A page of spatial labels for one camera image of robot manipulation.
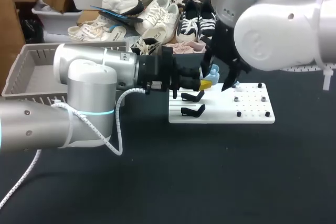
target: white strap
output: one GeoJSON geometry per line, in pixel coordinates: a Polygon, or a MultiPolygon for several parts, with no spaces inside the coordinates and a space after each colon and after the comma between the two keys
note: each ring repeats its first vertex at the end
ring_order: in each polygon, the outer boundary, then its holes
{"type": "Polygon", "coordinates": [[[68,109],[68,114],[69,114],[69,132],[68,132],[68,136],[67,136],[67,139],[65,140],[65,142],[64,142],[64,145],[62,146],[62,147],[60,147],[60,149],[61,148],[66,148],[66,147],[68,147],[68,145],[70,144],[70,141],[71,141],[71,138],[72,138],[72,135],[73,135],[73,133],[74,133],[74,117],[73,117],[73,113],[72,113],[72,111],[70,110],[70,109],[68,109]]]}
{"type": "MultiPolygon", "coordinates": [[[[316,0],[316,8],[314,9],[313,16],[312,16],[312,27],[315,30],[315,34],[317,36],[317,41],[319,41],[318,37],[318,26],[320,23],[320,12],[321,6],[324,0],[316,0]]],[[[324,82],[323,82],[323,90],[329,90],[331,77],[333,76],[333,70],[328,68],[321,58],[321,54],[316,54],[314,60],[319,66],[320,69],[323,70],[324,75],[324,82]]]]}
{"type": "Polygon", "coordinates": [[[107,55],[107,50],[108,50],[108,49],[105,48],[104,53],[103,53],[103,63],[102,63],[103,66],[105,66],[105,61],[106,61],[106,60],[105,60],[105,56],[107,55]]]}

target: silver robot arm segment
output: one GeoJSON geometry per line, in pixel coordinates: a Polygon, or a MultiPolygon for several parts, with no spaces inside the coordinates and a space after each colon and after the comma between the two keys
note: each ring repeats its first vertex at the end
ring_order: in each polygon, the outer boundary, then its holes
{"type": "Polygon", "coordinates": [[[336,63],[336,0],[221,0],[217,4],[215,35],[210,46],[230,67],[223,90],[231,87],[247,65],[271,71],[316,64],[326,76],[329,88],[336,63]]]}
{"type": "MultiPolygon", "coordinates": [[[[67,83],[68,104],[109,138],[114,118],[116,71],[89,60],[74,60],[69,65],[67,83]]],[[[0,121],[0,152],[104,144],[72,112],[35,102],[0,102],[0,121]]]]}

